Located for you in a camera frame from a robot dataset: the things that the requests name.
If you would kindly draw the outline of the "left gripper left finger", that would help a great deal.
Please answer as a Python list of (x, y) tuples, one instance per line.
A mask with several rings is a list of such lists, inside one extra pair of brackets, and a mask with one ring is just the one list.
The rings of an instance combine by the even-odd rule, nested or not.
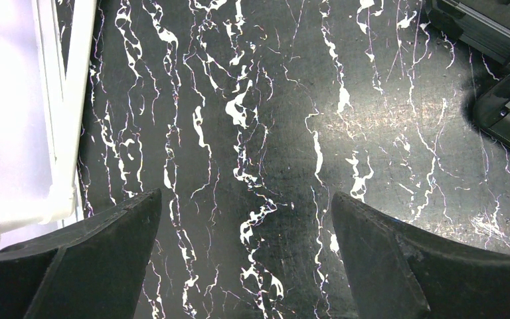
[(0, 250), (0, 318), (132, 318), (162, 214), (152, 189)]

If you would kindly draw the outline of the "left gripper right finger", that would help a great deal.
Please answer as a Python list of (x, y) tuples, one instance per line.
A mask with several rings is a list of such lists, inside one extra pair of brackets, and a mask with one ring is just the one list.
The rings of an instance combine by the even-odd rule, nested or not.
[(331, 213), (360, 318), (510, 318), (510, 255), (437, 236), (341, 192)]

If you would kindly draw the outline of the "black poker set case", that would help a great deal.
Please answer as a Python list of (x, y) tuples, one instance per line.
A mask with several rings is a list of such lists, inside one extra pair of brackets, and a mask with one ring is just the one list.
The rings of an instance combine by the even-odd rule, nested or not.
[(510, 148), (510, 1), (431, 0), (426, 14), (437, 29), (501, 65), (498, 81), (470, 104), (469, 118)]

